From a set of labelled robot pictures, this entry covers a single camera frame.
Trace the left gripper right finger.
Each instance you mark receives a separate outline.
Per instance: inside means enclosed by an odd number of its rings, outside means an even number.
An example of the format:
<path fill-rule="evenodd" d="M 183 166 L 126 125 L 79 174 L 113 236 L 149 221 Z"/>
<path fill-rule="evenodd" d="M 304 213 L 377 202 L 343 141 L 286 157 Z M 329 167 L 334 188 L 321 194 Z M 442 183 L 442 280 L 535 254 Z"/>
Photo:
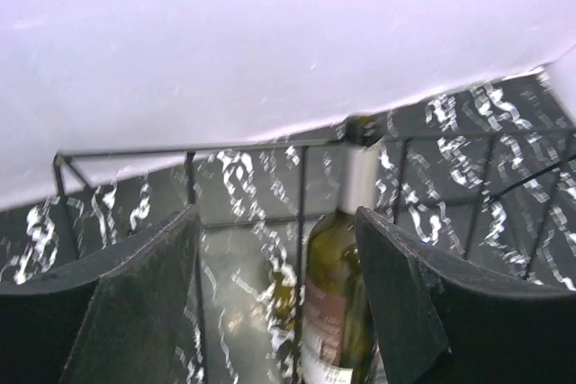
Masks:
<path fill-rule="evenodd" d="M 390 383 L 572 383 L 575 295 L 426 244 L 373 210 L 356 242 Z"/>

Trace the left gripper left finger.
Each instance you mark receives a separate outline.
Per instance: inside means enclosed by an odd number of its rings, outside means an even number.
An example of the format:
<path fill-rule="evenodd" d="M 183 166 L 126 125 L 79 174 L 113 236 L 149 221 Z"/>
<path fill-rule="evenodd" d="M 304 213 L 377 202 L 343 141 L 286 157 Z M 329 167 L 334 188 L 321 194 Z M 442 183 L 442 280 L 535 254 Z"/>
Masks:
<path fill-rule="evenodd" d="M 188 206 L 126 240 L 1 286 L 3 383 L 165 383 L 200 240 Z"/>

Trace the dark green wine bottle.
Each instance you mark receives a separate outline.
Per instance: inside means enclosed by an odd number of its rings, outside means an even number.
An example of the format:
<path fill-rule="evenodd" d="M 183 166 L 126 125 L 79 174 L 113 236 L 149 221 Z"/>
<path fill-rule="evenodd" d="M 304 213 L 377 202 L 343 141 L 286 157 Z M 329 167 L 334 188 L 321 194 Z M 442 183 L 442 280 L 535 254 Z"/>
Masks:
<path fill-rule="evenodd" d="M 337 207 L 316 224 L 307 244 L 301 322 L 305 383 L 375 378 L 374 322 L 356 245 L 356 211 L 375 206 L 382 139 L 376 116 L 346 119 Z"/>

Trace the black wire wine rack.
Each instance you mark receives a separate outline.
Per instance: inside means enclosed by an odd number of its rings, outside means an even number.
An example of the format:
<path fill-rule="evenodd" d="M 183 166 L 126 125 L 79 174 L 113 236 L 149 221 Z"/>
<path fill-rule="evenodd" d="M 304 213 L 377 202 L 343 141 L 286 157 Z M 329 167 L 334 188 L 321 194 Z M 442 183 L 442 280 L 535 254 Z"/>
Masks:
<path fill-rule="evenodd" d="M 63 151 L 104 244 L 192 202 L 202 252 L 173 383 L 289 383 L 293 331 L 274 316 L 280 265 L 295 292 L 314 222 L 336 205 L 333 139 Z M 376 207 L 431 245 L 512 276 L 575 287 L 575 131 L 536 128 L 385 138 Z"/>

